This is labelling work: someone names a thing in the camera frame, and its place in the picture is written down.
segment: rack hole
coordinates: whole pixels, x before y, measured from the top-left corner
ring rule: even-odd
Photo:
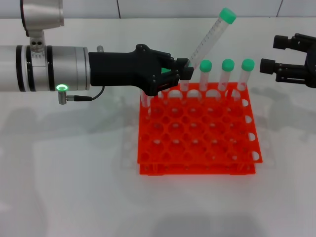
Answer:
[[[237,160],[237,158],[238,158],[237,155],[235,155],[235,154],[228,154],[227,157],[231,160]]]
[[[149,133],[152,135],[160,135],[163,133],[163,126],[160,123],[152,123],[149,127]]]
[[[246,123],[251,123],[252,122],[252,118],[248,115],[245,116],[245,120],[246,120]]]
[[[158,119],[162,117],[163,109],[161,107],[152,107],[150,113],[153,118]]]
[[[232,132],[237,135],[244,135],[246,133],[246,127],[241,122],[231,123],[230,128]]]
[[[249,105],[249,102],[245,99],[242,99],[242,106],[246,107]]]
[[[174,123],[169,125],[168,131],[172,135],[179,136],[184,132],[184,127],[182,124],[174,122]]]
[[[233,148],[238,153],[246,154],[249,152],[249,147],[247,143],[244,143],[243,141],[236,141],[233,143]]]
[[[168,113],[171,117],[177,119],[183,115],[183,110],[182,108],[172,107],[169,108]]]
[[[161,91],[158,92],[158,98],[159,98],[159,99],[162,99],[162,98],[163,98],[163,94],[162,94]]]
[[[207,113],[213,118],[219,118],[223,115],[223,109],[221,107],[209,107],[207,108]]]
[[[144,117],[144,118],[142,119],[142,121],[143,121],[144,124],[148,124],[148,123],[150,122],[149,116]]]
[[[253,134],[252,132],[248,133],[248,137],[249,137],[249,141],[253,142],[254,140],[256,140],[256,136],[255,134]]]
[[[232,92],[232,97],[234,98],[235,101],[240,100],[241,98],[240,92],[234,89]]]
[[[200,123],[193,122],[190,124],[189,131],[192,133],[192,135],[199,136],[203,134],[204,128]]]
[[[223,141],[217,141],[212,142],[211,144],[212,150],[216,152],[217,154],[224,154],[228,151],[228,147],[225,142]]]
[[[206,92],[206,97],[210,97],[210,98],[221,98],[221,93],[218,90],[208,90]]]
[[[225,138],[225,140],[228,141],[228,142],[234,142],[234,141],[236,141],[235,138],[234,138],[234,136],[231,135],[231,134],[226,134],[226,135],[224,136],[224,138]]]
[[[187,97],[201,99],[202,98],[202,94],[198,90],[189,90],[189,92],[187,94]]]
[[[174,155],[180,155],[184,151],[184,146],[181,141],[179,140],[173,140],[171,144],[169,145],[169,150]]]
[[[202,155],[204,152],[206,152],[206,147],[202,141],[193,140],[191,143],[191,151],[197,155]]]
[[[229,107],[227,108],[227,112],[229,115],[234,116],[234,117],[242,116],[242,108],[239,106]]]
[[[251,154],[252,154],[252,159],[254,161],[257,161],[260,158],[260,156],[257,152],[252,152]]]
[[[171,90],[168,93],[168,98],[182,98],[182,93],[179,90]]]
[[[221,122],[213,122],[209,125],[209,129],[212,133],[222,135],[225,132],[225,126]]]
[[[160,140],[153,140],[150,145],[150,152],[153,154],[159,154],[163,152],[163,144]]]
[[[201,107],[189,107],[188,108],[188,115],[193,118],[199,118],[203,114]]]

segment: green cap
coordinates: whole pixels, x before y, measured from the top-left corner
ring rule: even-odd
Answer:
[[[162,68],[161,69],[161,73],[167,73],[167,72],[170,72],[170,69],[167,69],[167,68]]]
[[[251,72],[255,68],[255,61],[247,58],[242,62],[241,68],[246,72]]]
[[[212,70],[212,63],[209,60],[203,60],[199,65],[201,72],[208,73]]]
[[[225,59],[222,64],[222,69],[225,72],[231,72],[234,70],[235,63],[232,59]]]
[[[229,8],[223,8],[219,16],[228,24],[232,24],[236,20],[236,14]]]

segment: table surface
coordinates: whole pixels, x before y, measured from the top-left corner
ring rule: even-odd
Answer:
[[[73,19],[45,36],[89,51],[144,43],[188,57],[214,22]],[[306,54],[273,49],[273,39],[316,36],[315,25],[316,18],[240,18],[207,56],[213,81],[225,58],[236,62],[233,81],[244,58],[256,62],[248,87],[264,163],[255,175],[140,176],[135,87],[65,106],[53,92],[0,94],[0,236],[315,236],[316,90],[259,73],[261,58],[304,64]],[[0,31],[0,44],[28,43],[20,20],[0,20]]]

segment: centrifuge tube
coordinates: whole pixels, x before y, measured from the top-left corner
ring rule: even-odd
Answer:
[[[151,97],[146,95],[143,90],[140,91],[140,100],[142,102],[142,106],[148,108],[150,106]]]
[[[186,66],[191,64],[192,67],[197,68],[205,56],[211,51],[217,40],[221,37],[223,32],[231,25],[236,19],[236,14],[228,8],[223,8],[219,18],[206,34],[202,42],[195,49],[194,53],[189,58]]]
[[[222,63],[222,74],[218,83],[217,89],[219,91],[225,91],[229,78],[231,76],[231,71],[234,69],[235,63],[232,59],[225,59]]]
[[[201,75],[199,78],[199,90],[206,91],[208,86],[209,73],[212,70],[212,63],[209,60],[203,60],[199,66]]]
[[[255,68],[255,62],[252,59],[245,59],[242,62],[241,74],[237,84],[237,89],[240,91],[246,90],[247,82],[249,80],[252,70]]]

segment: red test tube rack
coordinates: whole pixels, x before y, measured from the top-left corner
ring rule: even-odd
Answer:
[[[141,103],[140,174],[255,174],[262,156],[248,89],[236,90],[237,82],[217,88],[190,83],[186,92],[161,92],[149,108]]]

